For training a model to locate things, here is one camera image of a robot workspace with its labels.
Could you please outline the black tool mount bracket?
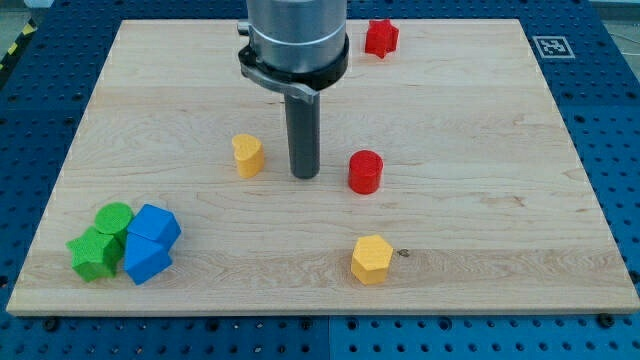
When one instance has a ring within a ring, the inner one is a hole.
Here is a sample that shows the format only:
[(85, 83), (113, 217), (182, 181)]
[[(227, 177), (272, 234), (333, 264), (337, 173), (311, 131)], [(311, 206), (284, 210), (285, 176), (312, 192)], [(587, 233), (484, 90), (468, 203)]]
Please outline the black tool mount bracket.
[(306, 73), (292, 73), (268, 65), (262, 61), (250, 45), (238, 53), (240, 71), (243, 77), (257, 85), (285, 96), (293, 97), (312, 104), (320, 91), (338, 82), (348, 67), (349, 37), (345, 41), (338, 57), (319, 70)]

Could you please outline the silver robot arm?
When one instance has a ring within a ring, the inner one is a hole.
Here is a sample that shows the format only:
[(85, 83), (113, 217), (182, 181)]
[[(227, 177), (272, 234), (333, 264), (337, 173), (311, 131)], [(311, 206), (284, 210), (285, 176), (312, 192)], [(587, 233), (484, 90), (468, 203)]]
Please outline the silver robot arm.
[(291, 173), (320, 168), (320, 95), (348, 67), (346, 0), (247, 0), (237, 25), (241, 74), (284, 98)]

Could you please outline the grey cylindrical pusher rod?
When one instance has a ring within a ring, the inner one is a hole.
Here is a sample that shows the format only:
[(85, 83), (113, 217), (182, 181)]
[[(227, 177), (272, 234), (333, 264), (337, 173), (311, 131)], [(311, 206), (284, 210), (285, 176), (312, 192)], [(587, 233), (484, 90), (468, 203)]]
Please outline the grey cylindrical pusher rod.
[(320, 168), (320, 95), (311, 103), (292, 96), (284, 99), (291, 173), (311, 179)]

